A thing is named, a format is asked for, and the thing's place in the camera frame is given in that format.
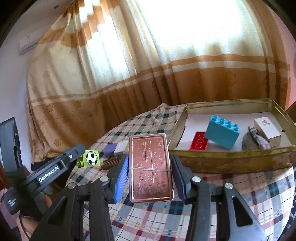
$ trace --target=soccer ball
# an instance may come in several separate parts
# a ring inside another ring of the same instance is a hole
[[[98,157],[96,156],[96,153],[93,151],[89,151],[86,154],[86,161],[88,164],[94,166],[98,162]]]

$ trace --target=white box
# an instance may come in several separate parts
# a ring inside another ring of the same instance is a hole
[[[127,145],[128,145],[128,140],[118,142],[117,146],[114,150],[114,156],[122,155],[122,153]]]
[[[281,143],[281,133],[267,117],[255,119],[254,127],[269,142],[271,147],[279,146]]]

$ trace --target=tablecloth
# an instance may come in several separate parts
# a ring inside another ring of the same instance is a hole
[[[117,143],[141,133],[166,133],[168,136],[183,108],[184,105],[161,104],[154,110],[118,125],[94,143],[90,149],[101,153],[106,144]],[[68,183],[87,184],[106,175],[107,172],[97,167],[75,167]],[[254,212],[266,235],[269,236],[269,241],[276,241],[279,238],[287,224],[293,204],[293,168],[245,175],[197,175],[213,184],[232,183]],[[171,202],[131,203],[127,182],[122,200],[118,204],[110,204],[109,210],[115,240],[183,241],[186,237],[191,205],[183,205],[176,192]],[[90,240],[87,202],[84,204],[83,228],[84,240]],[[215,237],[216,208],[212,203],[210,240],[214,241]]]

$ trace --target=curtain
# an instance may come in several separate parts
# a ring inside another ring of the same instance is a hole
[[[273,98],[289,65],[253,1],[76,0],[36,46],[27,70],[33,162],[156,108]]]

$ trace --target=gray pouch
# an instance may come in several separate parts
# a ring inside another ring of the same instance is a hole
[[[242,138],[242,150],[266,150],[271,149],[268,141],[262,137],[254,127],[250,129]]]

